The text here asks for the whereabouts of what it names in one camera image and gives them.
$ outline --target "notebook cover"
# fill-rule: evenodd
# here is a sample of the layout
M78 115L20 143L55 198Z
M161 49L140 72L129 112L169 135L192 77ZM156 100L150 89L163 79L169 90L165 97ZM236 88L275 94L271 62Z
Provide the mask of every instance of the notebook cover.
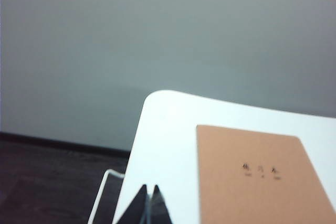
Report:
M199 125L197 143L202 224L336 223L297 137Z

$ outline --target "black object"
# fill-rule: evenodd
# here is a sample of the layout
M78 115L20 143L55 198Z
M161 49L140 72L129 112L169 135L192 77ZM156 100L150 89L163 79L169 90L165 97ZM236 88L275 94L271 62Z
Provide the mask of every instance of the black object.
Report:
M147 186L142 185L118 224L172 224L159 187L155 186L149 198Z

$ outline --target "white wall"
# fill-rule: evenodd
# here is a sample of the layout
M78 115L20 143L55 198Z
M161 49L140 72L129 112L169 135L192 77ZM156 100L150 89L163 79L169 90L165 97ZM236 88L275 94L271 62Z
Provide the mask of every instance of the white wall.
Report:
M2 0L1 12L5 132L129 150L159 89L336 116L336 0Z

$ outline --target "dark floor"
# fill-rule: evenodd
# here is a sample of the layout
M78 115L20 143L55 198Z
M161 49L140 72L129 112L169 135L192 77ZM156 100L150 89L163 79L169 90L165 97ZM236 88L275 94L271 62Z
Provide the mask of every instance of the dark floor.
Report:
M0 133L0 224L87 223L103 173L127 152ZM112 223L122 180L109 177L94 223Z

